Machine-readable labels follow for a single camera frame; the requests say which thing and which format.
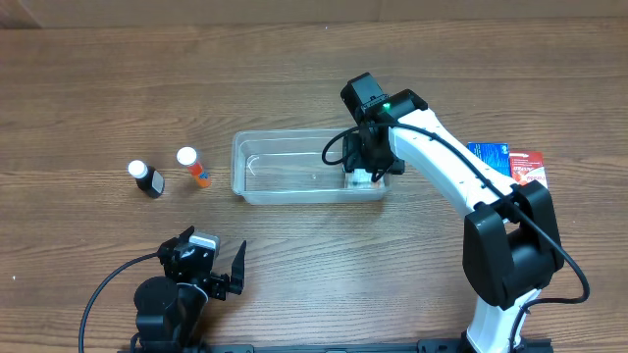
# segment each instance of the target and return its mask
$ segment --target blue package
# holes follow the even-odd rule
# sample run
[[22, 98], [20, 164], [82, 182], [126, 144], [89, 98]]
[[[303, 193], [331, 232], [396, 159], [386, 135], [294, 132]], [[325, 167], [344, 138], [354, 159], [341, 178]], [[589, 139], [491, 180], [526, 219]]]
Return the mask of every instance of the blue package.
[[510, 177], [510, 151], [507, 143], [469, 142], [467, 148], [482, 162]]

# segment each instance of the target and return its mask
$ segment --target wooden table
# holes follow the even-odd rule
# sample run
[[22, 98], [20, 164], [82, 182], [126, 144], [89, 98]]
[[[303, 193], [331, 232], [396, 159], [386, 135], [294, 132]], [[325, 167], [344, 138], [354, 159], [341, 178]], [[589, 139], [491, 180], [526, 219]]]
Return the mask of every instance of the wooden table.
[[[593, 296], [535, 308], [525, 333], [559, 352], [624, 351], [628, 20], [599, 19], [0, 31], [0, 352], [76, 352], [97, 284], [190, 225], [222, 237], [217, 271], [249, 241], [243, 294], [204, 313], [214, 344], [459, 336], [476, 297], [462, 221], [415, 171], [375, 203], [260, 207], [232, 193], [237, 131], [351, 126], [340, 90], [367, 71], [419, 93], [463, 142], [544, 152]], [[178, 165], [184, 145], [211, 188]], [[135, 187], [135, 158], [165, 176], [161, 198]], [[106, 287], [88, 352], [128, 346], [133, 293], [160, 274], [142, 263]], [[579, 292], [565, 268], [544, 295]]]

